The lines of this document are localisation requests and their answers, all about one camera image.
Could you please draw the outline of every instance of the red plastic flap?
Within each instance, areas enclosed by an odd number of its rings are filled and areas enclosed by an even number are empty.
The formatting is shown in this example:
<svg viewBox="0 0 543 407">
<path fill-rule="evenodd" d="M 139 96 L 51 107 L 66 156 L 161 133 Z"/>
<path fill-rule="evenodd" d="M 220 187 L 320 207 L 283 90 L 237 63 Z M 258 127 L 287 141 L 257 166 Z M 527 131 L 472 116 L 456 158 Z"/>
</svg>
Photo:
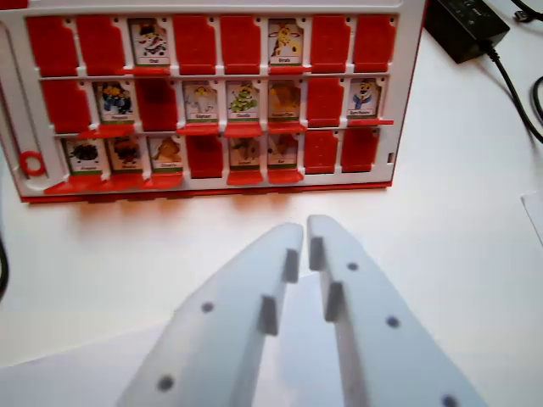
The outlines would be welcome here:
<svg viewBox="0 0 543 407">
<path fill-rule="evenodd" d="M 355 72 L 386 72 L 394 51 L 396 28 L 385 14 L 361 14 L 356 26 Z"/>
<path fill-rule="evenodd" d="M 351 127 L 364 126 L 364 125 L 393 125 L 393 120 L 381 120 L 381 119 L 350 119 L 347 121 L 347 125 Z"/>
<path fill-rule="evenodd" d="M 231 122 L 227 123 L 227 128 L 224 130 L 225 137 L 246 138 L 258 137 L 262 134 L 262 127 L 258 121 L 253 122 Z"/>
<path fill-rule="evenodd" d="M 40 75 L 76 76 L 79 63 L 74 33 L 63 25 L 62 17 L 29 17 L 26 25 Z"/>
<path fill-rule="evenodd" d="M 228 174 L 228 185 L 254 185 L 264 181 L 258 170 L 231 170 Z"/>
<path fill-rule="evenodd" d="M 331 130 L 305 134 L 304 167 L 306 174 L 332 174 L 336 164 L 338 139 Z"/>
<path fill-rule="evenodd" d="M 311 66 L 317 74 L 345 72 L 350 27 L 344 15 L 315 15 L 311 34 Z"/>
<path fill-rule="evenodd" d="M 92 184 L 89 189 L 95 192 L 122 191 L 138 188 L 143 184 L 141 174 L 112 174 L 109 179 Z"/>
<path fill-rule="evenodd" d="M 134 125 L 98 125 L 98 129 L 90 134 L 89 131 L 80 133 L 78 138 L 115 138 L 128 136 L 136 130 Z"/>
<path fill-rule="evenodd" d="M 269 121 L 268 133 L 283 134 L 283 133 L 303 133 L 307 128 L 301 125 L 299 121 Z"/>
<path fill-rule="evenodd" d="M 164 76 L 169 75 L 171 71 L 169 66 L 134 66 L 123 68 L 122 73 L 136 76 Z"/>
<path fill-rule="evenodd" d="M 77 81 L 42 81 L 49 120 L 57 133 L 79 133 L 91 124 L 87 95 Z"/>
<path fill-rule="evenodd" d="M 99 184 L 101 181 L 101 176 L 69 176 L 68 180 L 53 185 L 43 192 L 49 195 L 57 193 L 78 193 L 88 191 L 92 184 Z"/>
<path fill-rule="evenodd" d="M 77 33 L 89 75 L 122 75 L 125 52 L 120 30 L 108 15 L 78 15 Z"/>
<path fill-rule="evenodd" d="M 188 166 L 192 178 L 222 176 L 222 143 L 217 136 L 187 137 Z"/>
<path fill-rule="evenodd" d="M 136 80 L 137 103 L 145 131 L 174 131 L 177 125 L 176 91 L 166 79 Z"/>
<path fill-rule="evenodd" d="M 181 75 L 214 75 L 215 28 L 207 23 L 207 16 L 178 14 L 172 20 Z"/>
<path fill-rule="evenodd" d="M 183 181 L 183 173 L 153 174 L 142 185 L 141 189 L 171 189 L 177 187 Z"/>
<path fill-rule="evenodd" d="M 217 123 L 187 123 L 182 129 L 177 129 L 184 136 L 211 136 L 219 134 Z"/>
<path fill-rule="evenodd" d="M 341 165 L 343 172 L 368 172 L 375 161 L 379 137 L 372 127 L 347 129 L 344 133 Z"/>
<path fill-rule="evenodd" d="M 299 75 L 311 72 L 308 66 L 270 66 L 270 75 Z"/>
<path fill-rule="evenodd" d="M 2 0 L 0 10 L 15 10 L 17 8 L 28 8 L 28 0 Z"/>
<path fill-rule="evenodd" d="M 302 181 L 304 176 L 295 168 L 285 170 L 268 170 L 268 181 L 271 184 L 293 184 Z"/>
<path fill-rule="evenodd" d="M 253 18 L 221 16 L 222 59 L 227 74 L 260 73 L 260 27 Z"/>
<path fill-rule="evenodd" d="M 309 127 L 337 127 L 344 88 L 337 78 L 311 78 L 307 88 Z"/>
</svg>

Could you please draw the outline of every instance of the black cable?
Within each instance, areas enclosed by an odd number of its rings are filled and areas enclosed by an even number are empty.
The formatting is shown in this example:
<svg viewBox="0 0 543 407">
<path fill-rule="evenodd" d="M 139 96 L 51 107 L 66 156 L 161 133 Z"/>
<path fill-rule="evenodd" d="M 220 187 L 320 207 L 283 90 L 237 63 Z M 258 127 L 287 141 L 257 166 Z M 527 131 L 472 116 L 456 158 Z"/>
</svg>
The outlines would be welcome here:
<svg viewBox="0 0 543 407">
<path fill-rule="evenodd" d="M 2 274 L 0 274 L 0 301 L 6 293 L 9 281 L 9 262 L 6 255 L 6 249 L 3 246 L 2 237 L 0 237 L 0 265 L 2 266 Z"/>
<path fill-rule="evenodd" d="M 511 0 L 515 5 L 522 10 L 522 12 L 515 13 L 515 17 L 521 23 L 529 23 L 532 20 L 543 21 L 543 13 L 535 11 L 530 6 L 527 6 L 520 0 Z"/>
<path fill-rule="evenodd" d="M 503 76 L 503 80 L 506 82 L 506 85 L 509 88 L 509 92 L 511 93 L 511 97 L 512 97 L 512 102 L 515 105 L 515 108 L 517 108 L 518 115 L 522 119 L 524 125 L 534 135 L 537 141 L 543 144 L 543 136 L 541 135 L 541 133 L 537 131 L 534 124 L 530 121 L 528 115 L 526 114 L 523 104 L 520 101 L 520 98 L 518 97 L 517 90 L 515 89 L 515 86 L 512 84 L 511 78 L 509 78 L 509 75 L 507 74 L 506 69 L 501 64 L 500 56 L 490 44 L 482 46 L 481 49 L 486 52 L 486 54 L 489 56 L 492 62 L 494 62 L 495 65 L 498 67 L 498 70 L 500 71 L 501 76 Z M 541 84 L 542 81 L 543 81 L 543 76 L 539 78 L 532 87 L 532 99 L 534 101 L 536 112 L 540 116 L 541 120 L 543 120 L 543 109 L 541 109 L 540 99 L 537 92 L 539 89 L 539 85 Z"/>
</svg>

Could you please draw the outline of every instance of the cartoon character picture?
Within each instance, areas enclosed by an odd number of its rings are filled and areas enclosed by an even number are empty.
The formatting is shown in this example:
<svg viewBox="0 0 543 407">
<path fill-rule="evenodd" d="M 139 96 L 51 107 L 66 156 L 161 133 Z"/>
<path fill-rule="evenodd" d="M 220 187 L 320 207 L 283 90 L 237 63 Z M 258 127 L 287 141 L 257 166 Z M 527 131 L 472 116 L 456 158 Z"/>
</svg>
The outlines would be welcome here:
<svg viewBox="0 0 543 407">
<path fill-rule="evenodd" d="M 271 134 L 268 136 L 268 167 L 296 168 L 298 141 L 292 134 Z"/>
<path fill-rule="evenodd" d="M 185 82 L 183 92 L 187 122 L 218 120 L 217 94 L 207 81 Z"/>
<path fill-rule="evenodd" d="M 260 149 L 257 139 L 253 137 L 230 139 L 230 168 L 232 170 L 260 168 Z"/>
<path fill-rule="evenodd" d="M 102 162 L 96 143 L 100 141 L 65 138 L 62 140 L 66 161 L 73 176 L 102 174 Z"/>
<path fill-rule="evenodd" d="M 258 121 L 258 92 L 251 82 L 227 82 L 228 119 Z"/>
<path fill-rule="evenodd" d="M 104 124 L 133 123 L 132 88 L 129 82 L 94 82 L 100 120 Z"/>
<path fill-rule="evenodd" d="M 270 81 L 268 92 L 269 120 L 297 120 L 299 118 L 300 89 L 294 81 Z"/>
<path fill-rule="evenodd" d="M 142 156 L 134 136 L 109 139 L 108 150 L 112 172 L 142 172 Z"/>
<path fill-rule="evenodd" d="M 150 137 L 148 139 L 153 172 L 178 172 L 183 170 L 180 143 L 181 138 L 179 136 Z"/>
<path fill-rule="evenodd" d="M 166 31 L 156 19 L 130 19 L 130 34 L 136 65 L 168 65 Z"/>
<path fill-rule="evenodd" d="M 302 63 L 303 31 L 296 20 L 269 20 L 268 49 L 271 65 L 300 65 Z"/>
<path fill-rule="evenodd" d="M 350 83 L 347 117 L 377 117 L 381 87 L 375 79 L 359 79 Z"/>
</svg>

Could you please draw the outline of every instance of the black power adapter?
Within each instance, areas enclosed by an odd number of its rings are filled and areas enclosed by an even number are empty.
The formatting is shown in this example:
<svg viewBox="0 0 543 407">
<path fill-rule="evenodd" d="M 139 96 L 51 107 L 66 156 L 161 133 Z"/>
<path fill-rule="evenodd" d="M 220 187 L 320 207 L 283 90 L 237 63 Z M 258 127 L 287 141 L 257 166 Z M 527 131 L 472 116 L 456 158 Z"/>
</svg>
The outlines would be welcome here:
<svg viewBox="0 0 543 407">
<path fill-rule="evenodd" d="M 482 0 L 428 0 L 424 28 L 457 64 L 487 53 L 509 31 Z"/>
</svg>

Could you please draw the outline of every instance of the gripper jaw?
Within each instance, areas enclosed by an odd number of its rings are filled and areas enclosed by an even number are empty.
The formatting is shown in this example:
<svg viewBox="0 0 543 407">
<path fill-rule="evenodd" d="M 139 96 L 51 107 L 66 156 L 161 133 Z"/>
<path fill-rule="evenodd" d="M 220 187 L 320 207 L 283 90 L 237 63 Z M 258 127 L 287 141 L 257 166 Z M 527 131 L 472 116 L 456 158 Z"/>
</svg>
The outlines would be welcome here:
<svg viewBox="0 0 543 407">
<path fill-rule="evenodd" d="M 287 282 L 297 282 L 303 227 L 271 229 L 175 312 L 120 407 L 249 407 L 266 334 L 277 335 Z"/>
<path fill-rule="evenodd" d="M 307 222 L 310 268 L 320 271 L 347 407 L 482 407 L 360 243 L 324 215 Z"/>
</svg>

